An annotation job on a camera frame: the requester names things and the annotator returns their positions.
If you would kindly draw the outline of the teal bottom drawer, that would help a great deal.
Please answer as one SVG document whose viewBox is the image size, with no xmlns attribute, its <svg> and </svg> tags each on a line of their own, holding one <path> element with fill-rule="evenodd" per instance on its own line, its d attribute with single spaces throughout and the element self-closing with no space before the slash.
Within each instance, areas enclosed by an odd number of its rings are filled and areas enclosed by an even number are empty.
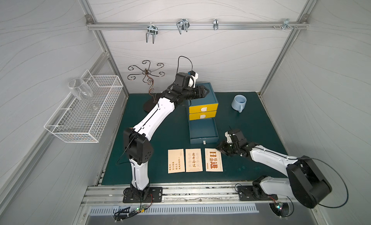
<svg viewBox="0 0 371 225">
<path fill-rule="evenodd" d="M 217 143 L 219 135 L 215 118 L 188 121 L 190 144 Z"/>
</svg>

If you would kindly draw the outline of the beige postcard bold red characters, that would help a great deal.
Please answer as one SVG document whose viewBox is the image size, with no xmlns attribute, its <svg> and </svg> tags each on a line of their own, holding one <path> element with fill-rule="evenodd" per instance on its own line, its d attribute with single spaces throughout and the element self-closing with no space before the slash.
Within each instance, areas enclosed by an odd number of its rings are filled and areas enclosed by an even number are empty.
<svg viewBox="0 0 371 225">
<path fill-rule="evenodd" d="M 221 152 L 217 149 L 205 148 L 206 172 L 223 172 Z"/>
</svg>

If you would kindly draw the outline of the beige postcard large red characters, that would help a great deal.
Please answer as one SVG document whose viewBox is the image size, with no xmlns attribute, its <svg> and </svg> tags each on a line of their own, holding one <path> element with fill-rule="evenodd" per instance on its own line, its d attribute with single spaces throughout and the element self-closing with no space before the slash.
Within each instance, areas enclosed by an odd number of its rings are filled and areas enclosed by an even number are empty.
<svg viewBox="0 0 371 225">
<path fill-rule="evenodd" d="M 201 149 L 186 149 L 185 162 L 186 172 L 202 172 L 203 162 Z"/>
</svg>

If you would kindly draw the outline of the beige postcard small red text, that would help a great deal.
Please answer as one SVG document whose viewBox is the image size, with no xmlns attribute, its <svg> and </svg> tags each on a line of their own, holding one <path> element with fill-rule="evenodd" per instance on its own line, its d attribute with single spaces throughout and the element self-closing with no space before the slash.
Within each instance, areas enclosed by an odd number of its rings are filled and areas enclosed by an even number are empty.
<svg viewBox="0 0 371 225">
<path fill-rule="evenodd" d="M 168 173 L 185 172 L 184 149 L 168 150 Z"/>
</svg>

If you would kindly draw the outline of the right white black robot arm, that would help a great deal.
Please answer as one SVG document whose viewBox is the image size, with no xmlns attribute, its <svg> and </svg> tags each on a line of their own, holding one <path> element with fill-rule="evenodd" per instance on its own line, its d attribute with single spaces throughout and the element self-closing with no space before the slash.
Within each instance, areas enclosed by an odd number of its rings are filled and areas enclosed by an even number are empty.
<svg viewBox="0 0 371 225">
<path fill-rule="evenodd" d="M 225 137 L 226 140 L 216 148 L 222 154 L 249 157 L 286 176 L 263 176 L 256 180 L 257 189 L 264 194 L 295 198 L 303 206 L 313 209 L 332 192 L 332 186 L 311 158 L 285 155 L 255 142 L 248 142 L 239 129 L 227 131 Z"/>
</svg>

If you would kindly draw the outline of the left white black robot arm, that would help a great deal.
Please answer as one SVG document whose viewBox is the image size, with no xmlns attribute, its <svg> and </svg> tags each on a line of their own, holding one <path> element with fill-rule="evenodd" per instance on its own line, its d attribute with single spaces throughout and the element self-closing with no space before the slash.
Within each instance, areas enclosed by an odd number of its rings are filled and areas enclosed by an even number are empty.
<svg viewBox="0 0 371 225">
<path fill-rule="evenodd" d="M 131 191 L 145 200 L 149 194 L 148 161 L 153 155 L 151 138 L 165 118 L 185 100 L 205 98 L 209 90 L 197 86 L 198 74 L 194 71 L 180 72 L 174 82 L 164 90 L 152 110 L 133 128 L 123 132 L 124 148 L 131 166 Z"/>
</svg>

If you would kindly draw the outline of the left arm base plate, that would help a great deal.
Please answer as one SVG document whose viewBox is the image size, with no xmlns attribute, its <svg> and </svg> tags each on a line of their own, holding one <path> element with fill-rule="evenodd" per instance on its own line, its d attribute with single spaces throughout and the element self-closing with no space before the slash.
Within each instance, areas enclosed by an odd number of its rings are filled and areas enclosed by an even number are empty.
<svg viewBox="0 0 371 225">
<path fill-rule="evenodd" d="M 162 202 L 162 187 L 146 187 L 143 191 L 131 186 L 123 191 L 123 203 L 160 203 Z"/>
</svg>

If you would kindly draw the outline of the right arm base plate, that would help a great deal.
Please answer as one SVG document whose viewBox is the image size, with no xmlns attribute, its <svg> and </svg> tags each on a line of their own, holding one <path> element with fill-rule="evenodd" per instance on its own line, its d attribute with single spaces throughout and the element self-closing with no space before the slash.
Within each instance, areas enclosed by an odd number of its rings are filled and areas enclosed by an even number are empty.
<svg viewBox="0 0 371 225">
<path fill-rule="evenodd" d="M 278 200 L 277 195 L 266 194 L 260 186 L 236 185 L 235 191 L 240 201 L 273 201 Z"/>
</svg>

